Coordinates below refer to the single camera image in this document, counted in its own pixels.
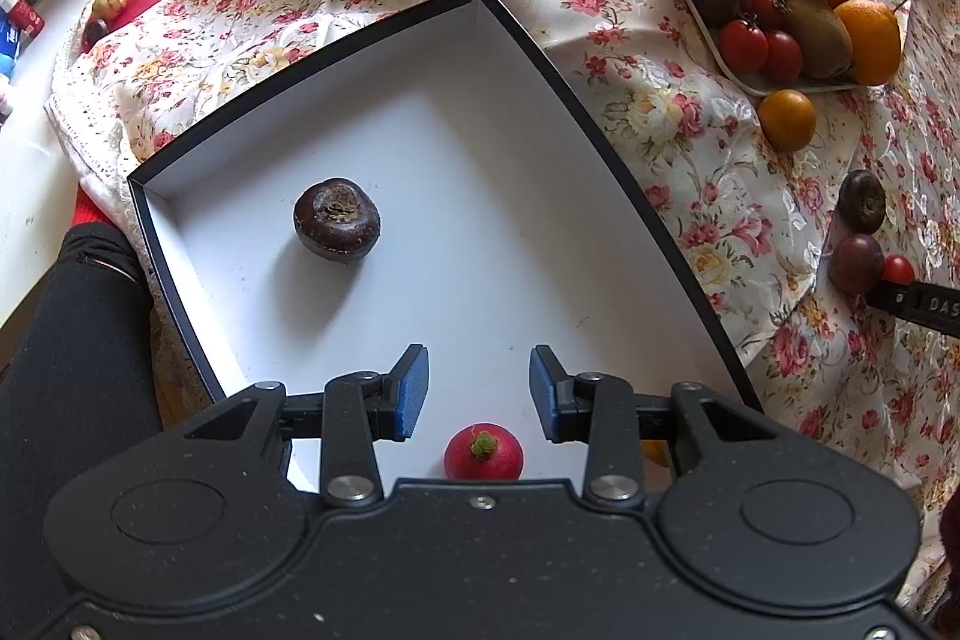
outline white table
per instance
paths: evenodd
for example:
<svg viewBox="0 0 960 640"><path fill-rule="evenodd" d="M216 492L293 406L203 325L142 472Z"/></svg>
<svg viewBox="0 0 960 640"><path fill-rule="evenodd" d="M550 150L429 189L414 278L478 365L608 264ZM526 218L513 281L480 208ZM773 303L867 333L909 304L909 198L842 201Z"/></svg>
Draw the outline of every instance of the white table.
<svg viewBox="0 0 960 640"><path fill-rule="evenodd" d="M0 328L56 260L77 179L43 109L54 58L87 0L43 0L46 28L21 50L16 109L0 127Z"/></svg>

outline blue gripper pad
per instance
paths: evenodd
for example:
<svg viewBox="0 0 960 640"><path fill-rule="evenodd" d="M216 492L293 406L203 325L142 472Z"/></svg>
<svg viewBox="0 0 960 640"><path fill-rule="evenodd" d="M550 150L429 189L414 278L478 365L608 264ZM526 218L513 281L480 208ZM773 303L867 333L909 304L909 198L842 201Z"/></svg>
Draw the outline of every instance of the blue gripper pad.
<svg viewBox="0 0 960 640"><path fill-rule="evenodd" d="M534 400L536 414L541 420L544 437L551 442L560 442L560 413L557 410L557 386L550 379L544 360L536 348L530 351L530 395Z"/></svg>
<svg viewBox="0 0 960 640"><path fill-rule="evenodd" d="M397 410L394 413L394 426L400 437L411 437L414 432L416 418L424 408L429 378L430 362L426 348L419 345L416 357L400 378L400 396L397 397Z"/></svg>

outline fruit tray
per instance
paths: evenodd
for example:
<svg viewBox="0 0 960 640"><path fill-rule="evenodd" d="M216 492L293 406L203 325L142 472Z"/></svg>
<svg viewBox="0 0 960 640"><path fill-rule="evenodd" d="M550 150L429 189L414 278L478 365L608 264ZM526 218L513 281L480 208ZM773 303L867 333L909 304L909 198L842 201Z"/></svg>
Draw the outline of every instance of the fruit tray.
<svg viewBox="0 0 960 640"><path fill-rule="evenodd" d="M686 5L690 9L690 14L693 15L693 19L696 20L697 25L704 34L704 39L707 40L707 46L710 48L710 52L713 53L713 57L716 59L717 64L720 66L720 71L728 76L741 91L745 92L747 95L755 95L755 97L764 97L765 95L770 95L774 91L781 90L782 88L792 88L793 90L804 92L805 94L811 94L811 92L830 92L830 91L848 91L852 88L861 88L862 85L853 82L851 79L844 79L839 77L836 79L812 79L810 77L805 77L802 74L800 78L794 80L793 82L787 83L785 85L773 85L760 73L749 73L749 74L735 74L731 71L730 67L724 63L723 58L720 56L720 50L717 47L717 32L716 30L709 28L704 19L700 16L700 12L697 11L697 7L693 4L693 0L684 0Z"/></svg>
<svg viewBox="0 0 960 640"><path fill-rule="evenodd" d="M296 237L311 185L376 204L370 255ZM649 393L699 381L755 403L696 278L570 87L498 0L433 0L347 35L238 95L133 172L157 279L213 399L256 381L320 391L429 351L416 434L376 443L398 476L442 477L448 439L510 429L524 477L582 480L544 440L531 349ZM316 488L319 442L290 477Z"/></svg>

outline black pants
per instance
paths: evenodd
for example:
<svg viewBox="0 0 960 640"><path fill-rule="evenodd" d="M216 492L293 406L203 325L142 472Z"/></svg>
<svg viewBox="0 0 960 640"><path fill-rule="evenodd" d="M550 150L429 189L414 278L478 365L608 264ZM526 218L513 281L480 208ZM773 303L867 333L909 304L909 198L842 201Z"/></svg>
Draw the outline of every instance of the black pants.
<svg viewBox="0 0 960 640"><path fill-rule="evenodd" d="M66 599L43 516L72 477L160 432L150 293L123 234L70 229L34 320L0 383L0 635Z"/></svg>

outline cherry tomato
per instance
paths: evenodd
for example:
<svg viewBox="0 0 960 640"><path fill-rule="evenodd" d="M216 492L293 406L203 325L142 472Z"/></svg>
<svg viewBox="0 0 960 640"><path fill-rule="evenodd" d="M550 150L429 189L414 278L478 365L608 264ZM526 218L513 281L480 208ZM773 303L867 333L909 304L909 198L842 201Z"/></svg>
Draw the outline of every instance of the cherry tomato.
<svg viewBox="0 0 960 640"><path fill-rule="evenodd" d="M760 70L774 85L785 85L800 76L803 54L786 31L767 31L767 62Z"/></svg>
<svg viewBox="0 0 960 640"><path fill-rule="evenodd" d="M786 2L784 0L748 0L750 11L757 15L757 25L761 30L772 31L783 28L786 23Z"/></svg>
<svg viewBox="0 0 960 640"><path fill-rule="evenodd" d="M734 20L720 29L717 47L731 71L756 71L767 59L767 38L750 20Z"/></svg>
<svg viewBox="0 0 960 640"><path fill-rule="evenodd" d="M908 286L917 279L917 273L913 271L912 263L904 256L894 253L887 256L887 260L883 263L883 279L890 283Z"/></svg>

